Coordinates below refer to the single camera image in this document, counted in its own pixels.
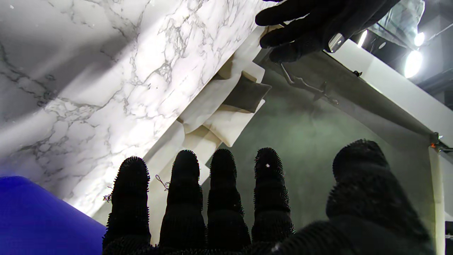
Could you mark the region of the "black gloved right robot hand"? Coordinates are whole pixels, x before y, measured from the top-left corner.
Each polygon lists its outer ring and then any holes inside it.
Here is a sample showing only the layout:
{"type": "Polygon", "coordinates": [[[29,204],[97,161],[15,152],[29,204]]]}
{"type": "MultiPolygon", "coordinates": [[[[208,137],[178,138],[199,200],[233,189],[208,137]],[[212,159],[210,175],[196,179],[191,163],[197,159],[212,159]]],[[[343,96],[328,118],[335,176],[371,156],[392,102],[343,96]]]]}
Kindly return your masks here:
{"type": "Polygon", "coordinates": [[[282,162],[270,147],[258,150],[254,224],[244,222],[236,165],[228,149],[214,152],[210,167],[208,223],[202,216],[197,156],[175,158],[160,242],[150,243],[149,173],[143,159],[120,165],[103,237],[104,255],[433,255],[428,231],[374,141],[357,140],[333,161],[336,184],[326,221],[295,231],[282,162]]]}

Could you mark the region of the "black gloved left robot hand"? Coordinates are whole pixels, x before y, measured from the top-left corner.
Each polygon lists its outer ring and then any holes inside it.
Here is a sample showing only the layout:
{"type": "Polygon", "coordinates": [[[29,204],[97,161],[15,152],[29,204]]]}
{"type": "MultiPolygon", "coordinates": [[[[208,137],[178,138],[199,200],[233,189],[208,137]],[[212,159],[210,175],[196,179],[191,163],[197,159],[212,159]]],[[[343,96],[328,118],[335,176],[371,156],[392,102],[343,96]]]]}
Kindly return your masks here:
{"type": "Polygon", "coordinates": [[[271,49],[274,63],[294,62],[310,53],[335,53],[351,36],[367,29],[393,8],[396,0],[278,0],[255,17],[268,32],[260,46],[271,49]]]}

